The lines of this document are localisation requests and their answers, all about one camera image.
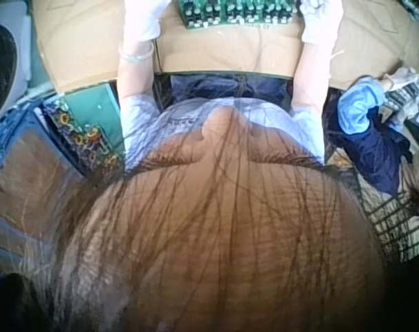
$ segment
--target cardboard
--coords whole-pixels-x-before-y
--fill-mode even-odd
[[[358,77],[419,70],[419,23],[392,0],[343,0],[345,17],[330,85],[346,89]],[[157,72],[255,72],[292,77],[302,50],[303,19],[286,26],[218,26],[186,30],[177,1],[160,19]],[[114,80],[122,40],[123,0],[34,0],[38,46],[59,92]]]

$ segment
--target hand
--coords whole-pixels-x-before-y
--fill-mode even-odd
[[[160,36],[159,17],[171,0],[125,0],[125,42],[145,42]]]
[[[419,80],[419,73],[417,73],[414,68],[402,67],[398,69],[395,74],[385,74],[383,78],[391,82],[391,86],[387,91],[395,91],[404,88],[410,83],[417,82]]]
[[[305,19],[303,43],[334,48],[343,18],[342,0],[301,0]]]

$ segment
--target printed circuit board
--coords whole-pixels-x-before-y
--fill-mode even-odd
[[[179,0],[188,29],[220,24],[286,24],[297,13],[297,0]]]

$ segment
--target fabric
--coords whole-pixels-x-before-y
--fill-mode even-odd
[[[285,131],[319,161],[324,161],[322,118],[310,108],[292,110],[291,116],[282,108],[258,99],[194,98],[160,114],[150,95],[126,98],[120,106],[127,169],[136,167],[153,148],[172,135],[202,127],[208,115],[220,106],[235,107],[258,125]]]
[[[256,98],[281,106],[286,81],[258,74],[172,75],[174,102],[192,98]]]
[[[384,103],[384,91],[372,77],[360,79],[339,99],[338,116],[341,129],[348,135],[363,133],[370,122],[368,110]]]
[[[407,138],[380,122],[378,107],[383,101],[382,88],[376,80],[359,80],[329,105],[326,132],[334,145],[345,150],[369,184],[380,192],[395,195],[401,157],[411,162],[412,155]]]

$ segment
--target green board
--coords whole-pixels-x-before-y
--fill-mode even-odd
[[[179,0],[188,29],[220,24],[286,24],[297,13],[297,0]]]

